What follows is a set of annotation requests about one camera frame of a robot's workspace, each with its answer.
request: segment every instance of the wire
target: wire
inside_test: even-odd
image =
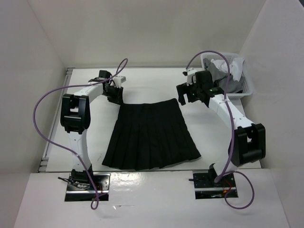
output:
[[[229,62],[228,62],[228,60],[226,59],[226,57],[225,57],[223,54],[221,54],[221,53],[219,53],[219,52],[217,52],[217,51],[207,50],[207,51],[201,51],[201,52],[197,53],[197,54],[189,61],[189,63],[188,63],[187,66],[186,66],[186,69],[189,68],[190,64],[192,63],[192,61],[193,61],[197,56],[199,56],[199,55],[201,55],[201,54],[203,54],[203,53],[207,53],[207,52],[215,53],[215,54],[221,56],[221,57],[224,59],[224,61],[226,62],[226,64],[227,64],[227,69],[228,69],[228,73],[227,73],[227,82],[226,82],[225,89],[224,89],[224,100],[225,100],[225,104],[226,104],[227,109],[228,109],[228,112],[229,112],[230,122],[231,122],[231,145],[230,145],[230,151],[229,151],[229,156],[228,156],[226,165],[225,165],[225,167],[224,167],[222,173],[214,179],[214,182],[215,182],[215,183],[218,183],[218,182],[223,178],[223,176],[228,175],[228,174],[230,174],[230,173],[233,173],[233,172],[226,172],[226,171],[227,171],[227,168],[228,168],[228,166],[229,166],[229,164],[230,164],[230,162],[231,162],[232,154],[233,154],[233,149],[234,149],[234,121],[233,121],[233,116],[232,116],[231,109],[230,109],[229,104],[228,104],[228,102],[227,102],[227,90],[228,90],[229,79],[230,79],[230,66],[229,66]],[[225,198],[225,201],[226,201],[226,203],[227,203],[230,207],[232,207],[232,208],[234,208],[234,209],[245,209],[245,208],[249,207],[249,206],[252,204],[252,202],[253,202],[253,200],[254,200],[254,197],[255,197],[255,191],[254,191],[254,188],[253,188],[253,185],[252,185],[251,181],[249,180],[249,178],[248,178],[245,174],[243,174],[243,173],[241,173],[241,172],[239,172],[239,171],[234,171],[234,172],[243,175],[243,176],[246,178],[246,180],[249,182],[250,187],[251,187],[251,190],[252,190],[252,198],[251,198],[251,201],[250,201],[247,205],[245,205],[245,206],[243,206],[243,207],[240,207],[240,208],[237,208],[237,207],[235,207],[235,206],[232,206],[230,203],[228,203],[228,201],[226,200],[226,198]]]
[[[46,96],[48,96],[49,94],[51,94],[51,93],[53,93],[53,92],[55,92],[55,91],[58,91],[58,90],[62,90],[62,89],[75,88],[75,87],[95,86],[95,85],[98,85],[98,84],[107,82],[107,81],[111,80],[112,78],[116,77],[120,72],[122,72],[122,70],[125,68],[125,66],[127,65],[127,63],[128,63],[128,59],[125,58],[125,59],[122,60],[121,63],[119,64],[116,73],[115,73],[113,76],[111,76],[110,78],[108,78],[108,79],[106,79],[106,80],[103,80],[103,81],[101,81],[101,82],[97,82],[97,83],[94,83],[94,84],[87,84],[87,85],[68,85],[68,86],[64,86],[64,87],[60,87],[60,88],[56,88],[56,89],[53,89],[53,90],[51,90],[51,91],[48,91],[46,94],[44,94],[44,95],[37,101],[37,103],[35,104],[34,110],[33,110],[33,123],[34,123],[34,127],[35,127],[36,131],[38,132],[38,134],[39,134],[44,140],[46,140],[47,142],[49,142],[49,143],[51,143],[51,144],[53,144],[53,145],[55,145],[55,146],[58,146],[58,147],[60,147],[60,148],[63,148],[63,149],[65,149],[65,150],[70,151],[71,153],[73,153],[73,154],[79,159],[80,163],[83,165],[83,167],[84,167],[84,169],[85,169],[85,172],[87,173],[88,178],[89,178],[89,180],[90,180],[90,182],[91,182],[91,184],[92,184],[92,186],[93,186],[93,188],[94,188],[95,194],[96,194],[96,197],[92,200],[92,203],[91,203],[91,209],[92,209],[92,210],[96,210],[96,209],[98,208],[98,204],[99,204],[99,193],[98,193],[98,191],[97,191],[97,188],[96,188],[96,186],[95,186],[95,184],[94,184],[94,182],[93,182],[93,179],[92,179],[92,177],[91,177],[91,175],[90,175],[90,173],[89,173],[89,171],[88,171],[88,169],[87,169],[85,163],[83,162],[83,160],[81,159],[81,157],[80,157],[75,151],[73,151],[72,149],[70,149],[70,148],[68,148],[68,147],[65,147],[65,146],[63,146],[63,145],[60,145],[60,144],[58,144],[58,143],[56,143],[56,142],[54,142],[54,141],[48,139],[48,138],[39,130],[39,128],[38,128],[38,126],[37,126],[37,123],[36,123],[36,110],[37,110],[38,105],[40,104],[40,102],[41,102]]]

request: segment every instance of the glossy white surface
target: glossy white surface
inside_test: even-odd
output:
[[[287,228],[288,223],[267,169],[243,170],[256,190],[254,203],[245,210],[229,208],[223,199],[195,200],[191,171],[112,173],[109,201],[96,211],[90,202],[64,202],[66,184],[57,179],[67,173],[31,174],[15,228]],[[246,204],[248,183],[235,176],[239,198]]]
[[[298,0],[268,0],[241,55],[255,92],[244,99],[252,120],[266,127],[266,157],[292,228],[303,227],[304,7]]]
[[[182,66],[238,53],[265,0],[28,0],[66,67]]]
[[[64,71],[29,4],[0,1],[1,228],[14,226],[29,173],[38,170],[45,147],[33,127],[34,104],[63,84]],[[43,133],[48,134],[57,102],[58,94],[38,109]]]
[[[113,68],[106,69],[114,73]],[[155,103],[177,98],[176,85],[186,82],[182,74],[183,68],[127,68],[121,75],[126,76],[123,83],[125,103]],[[70,85],[85,84],[89,79],[97,77],[99,69],[74,69]],[[70,88],[68,93],[78,89]],[[243,112],[240,101],[237,107]],[[180,105],[188,130],[201,153],[201,158],[173,165],[162,170],[197,170],[208,169],[212,163],[227,157],[230,130],[224,122],[201,102]],[[90,104],[91,125],[87,131],[88,153],[94,171],[115,171],[116,169],[102,165],[106,150],[118,116],[119,106],[109,103],[104,96],[99,96]],[[60,125],[59,119],[52,139],[69,146],[67,133]],[[72,155],[66,150],[50,145],[47,171],[71,171]],[[247,164],[245,168],[260,168],[260,163]]]

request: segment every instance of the black cloth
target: black cloth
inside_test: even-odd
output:
[[[176,99],[122,104],[103,160],[121,170],[162,168],[200,157]]]

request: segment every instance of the white laundry basket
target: white laundry basket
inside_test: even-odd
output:
[[[231,63],[234,58],[241,57],[240,55],[235,54],[235,53],[221,52],[221,54],[227,58],[229,63]],[[211,60],[211,59],[214,59],[214,60],[223,59],[221,56],[219,56],[215,53],[211,53],[211,52],[203,53],[203,54],[200,55],[201,65],[202,65],[203,68],[205,68],[204,63],[203,63],[204,58],[207,58],[209,60]],[[242,83],[243,93],[241,93],[241,94],[227,94],[227,96],[229,97],[230,100],[231,99],[240,99],[244,96],[248,96],[248,95],[252,94],[253,85],[252,85],[252,82],[249,78],[245,62],[243,64],[242,76],[244,77],[244,81]]]

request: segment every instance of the folded black garment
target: folded black garment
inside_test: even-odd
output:
[[[200,157],[176,99],[122,104],[103,165],[121,170],[162,168]]]

